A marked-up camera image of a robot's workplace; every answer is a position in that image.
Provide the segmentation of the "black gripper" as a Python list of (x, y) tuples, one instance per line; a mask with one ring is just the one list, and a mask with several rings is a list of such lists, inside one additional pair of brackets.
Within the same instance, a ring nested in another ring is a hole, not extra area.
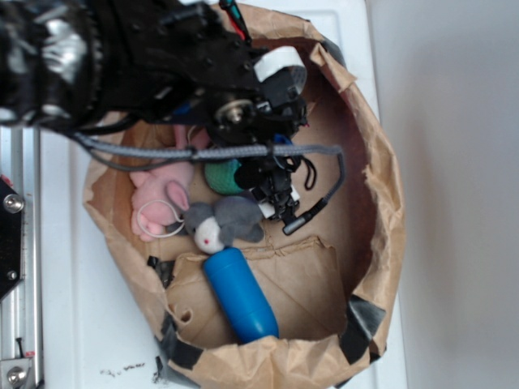
[[(301, 93), (307, 71), (293, 46), (254, 47), (236, 2), (220, 2), (225, 20), (206, 2), (155, 5), (153, 36), (165, 53), (174, 84), (159, 105), (157, 120), (204, 126), (219, 147), (290, 144), (307, 123)], [(265, 219), (282, 219), (299, 205), (295, 187), (275, 200), (251, 190)]]

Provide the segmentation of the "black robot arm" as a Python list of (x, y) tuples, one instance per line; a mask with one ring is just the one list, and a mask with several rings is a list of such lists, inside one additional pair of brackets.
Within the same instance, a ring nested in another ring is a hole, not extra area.
[(233, 1), (4, 1), (1, 123), (94, 134), (107, 113), (204, 126), (221, 147), (288, 143), (307, 122), (302, 64), (267, 68)]

